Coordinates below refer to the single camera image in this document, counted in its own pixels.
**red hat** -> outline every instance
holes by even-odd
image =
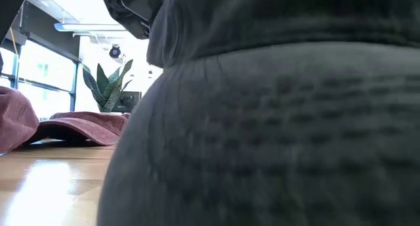
[[[38,125],[31,102],[19,91],[0,86],[0,155],[27,141]]]
[[[126,121],[125,116],[116,114],[57,113],[50,120],[40,122],[35,135],[27,143],[51,138],[67,141],[89,139],[98,145],[114,145],[118,142]]]

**potted plant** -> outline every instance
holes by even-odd
[[[128,61],[124,65],[124,69],[120,74],[120,68],[118,68],[111,76],[106,77],[104,70],[98,64],[98,70],[96,71],[96,80],[91,74],[91,70],[83,65],[83,79],[85,80],[86,86],[92,91],[93,98],[98,104],[100,112],[111,112],[115,106],[121,92],[127,87],[132,81],[128,81],[123,86],[124,75],[131,69],[133,60]]]

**window frame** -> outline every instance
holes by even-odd
[[[73,85],[72,85],[72,90],[71,91],[67,91],[65,89],[61,89],[59,87],[55,87],[53,85],[48,85],[46,83],[41,83],[38,81],[32,81],[30,79],[23,79],[19,77],[19,62],[18,62],[18,58],[20,57],[20,54],[22,52],[22,46],[19,44],[16,44],[16,49],[18,51],[18,54],[16,55],[16,52],[14,51],[14,46],[13,46],[13,42],[5,39],[4,43],[1,44],[1,48],[6,49],[8,51],[12,51],[15,56],[14,56],[14,63],[13,63],[13,73],[11,75],[8,74],[0,74],[0,77],[2,78],[7,78],[10,81],[10,87],[12,87],[13,89],[18,89],[19,88],[19,83],[27,83],[29,85],[33,85],[36,87],[40,87],[43,89],[48,89],[50,91],[61,91],[61,92],[66,92],[70,95],[70,111],[74,111],[75,108],[75,102],[76,102],[76,85],[77,85],[77,71],[78,71],[78,65],[79,63],[71,58],[68,58],[66,56],[64,56],[61,53],[57,53],[56,51],[51,50],[50,48],[32,40],[32,39],[28,39],[29,41],[36,43],[46,49],[48,49],[49,51],[56,53],[60,56],[63,56],[66,59],[70,59],[73,63],[74,63],[74,68],[75,68],[75,72],[73,74]]]

